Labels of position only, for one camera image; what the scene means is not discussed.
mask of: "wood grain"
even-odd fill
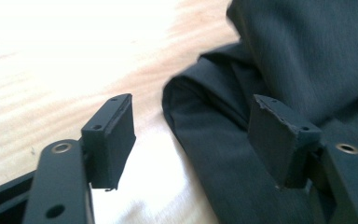
[[[215,223],[162,116],[162,88],[203,51],[237,40],[228,1],[0,1],[0,185],[130,92],[136,144],[97,223]]]

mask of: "dark cloth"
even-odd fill
[[[220,222],[311,223],[307,192],[275,188],[249,144],[250,103],[358,134],[358,1],[234,0],[227,14],[241,40],[170,80],[164,116]]]

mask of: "garment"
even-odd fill
[[[311,223],[307,192],[275,188],[255,155],[250,106],[267,95],[358,134],[358,1],[234,0],[227,15],[241,40],[170,80],[164,116],[220,222]]]

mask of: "wooden surface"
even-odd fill
[[[169,78],[237,40],[224,0],[0,0],[0,185],[132,93],[136,144],[118,190],[94,190],[97,223],[215,223],[160,105]]]

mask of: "crumpled fabric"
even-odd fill
[[[227,16],[241,39],[166,84],[165,119],[221,223],[312,223],[307,191],[277,189],[250,145],[250,106],[267,95],[358,135],[358,1],[234,0]]]

